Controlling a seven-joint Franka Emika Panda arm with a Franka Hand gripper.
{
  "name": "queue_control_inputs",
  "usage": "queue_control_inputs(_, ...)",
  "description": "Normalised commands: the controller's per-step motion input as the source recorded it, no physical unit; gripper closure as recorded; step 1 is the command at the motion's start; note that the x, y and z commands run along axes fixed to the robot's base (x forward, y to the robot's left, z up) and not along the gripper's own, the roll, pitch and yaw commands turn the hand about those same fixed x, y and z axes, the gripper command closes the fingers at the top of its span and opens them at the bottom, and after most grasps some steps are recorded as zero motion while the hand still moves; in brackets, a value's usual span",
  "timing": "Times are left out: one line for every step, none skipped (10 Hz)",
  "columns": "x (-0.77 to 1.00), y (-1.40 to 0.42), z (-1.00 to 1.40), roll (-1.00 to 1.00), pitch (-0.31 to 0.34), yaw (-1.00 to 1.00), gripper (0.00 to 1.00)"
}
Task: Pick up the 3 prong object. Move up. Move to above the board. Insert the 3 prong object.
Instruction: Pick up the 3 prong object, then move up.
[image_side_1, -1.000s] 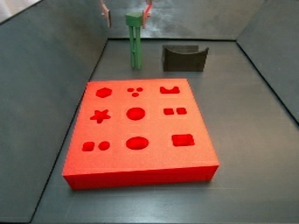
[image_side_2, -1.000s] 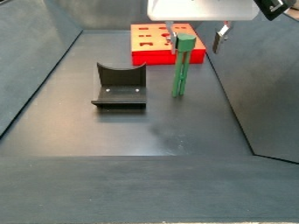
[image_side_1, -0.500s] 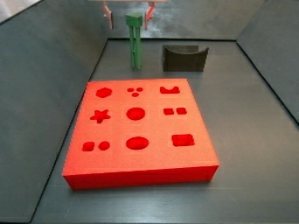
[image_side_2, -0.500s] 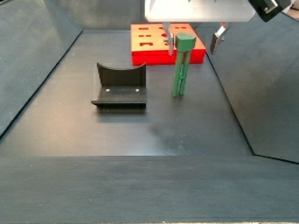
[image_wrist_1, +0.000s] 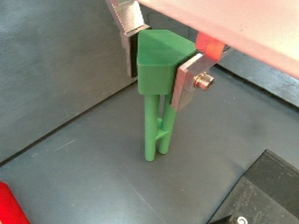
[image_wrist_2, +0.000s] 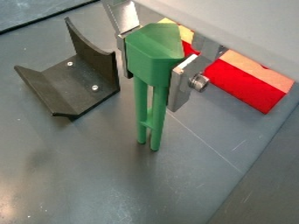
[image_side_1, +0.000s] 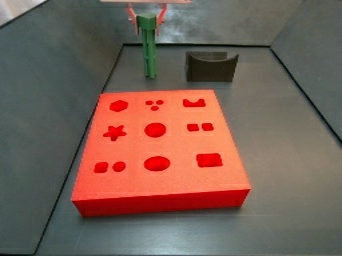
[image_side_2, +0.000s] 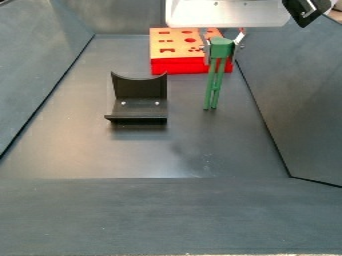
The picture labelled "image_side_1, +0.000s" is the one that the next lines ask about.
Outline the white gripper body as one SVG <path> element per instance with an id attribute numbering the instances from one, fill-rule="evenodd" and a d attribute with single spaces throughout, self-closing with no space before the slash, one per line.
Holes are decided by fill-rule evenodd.
<path id="1" fill-rule="evenodd" d="M 105 3 L 156 3 L 156 4 L 189 4 L 192 0 L 98 0 Z"/>

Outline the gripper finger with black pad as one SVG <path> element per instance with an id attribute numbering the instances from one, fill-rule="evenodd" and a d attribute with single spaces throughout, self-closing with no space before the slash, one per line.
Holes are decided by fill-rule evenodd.
<path id="1" fill-rule="evenodd" d="M 159 7 L 160 7 L 160 12 L 156 16 L 156 35 L 157 36 L 160 35 L 160 26 L 164 22 L 164 15 L 165 15 L 165 12 L 167 12 L 167 3 L 160 3 Z"/>

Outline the red and silver gripper finger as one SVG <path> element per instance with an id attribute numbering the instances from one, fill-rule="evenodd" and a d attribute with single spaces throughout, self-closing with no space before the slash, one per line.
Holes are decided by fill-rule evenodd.
<path id="1" fill-rule="evenodd" d="M 132 7 L 132 3 L 126 3 L 125 12 L 128 14 L 128 20 L 133 25 L 134 34 L 138 35 L 137 19 L 136 19 L 136 13 Z"/>

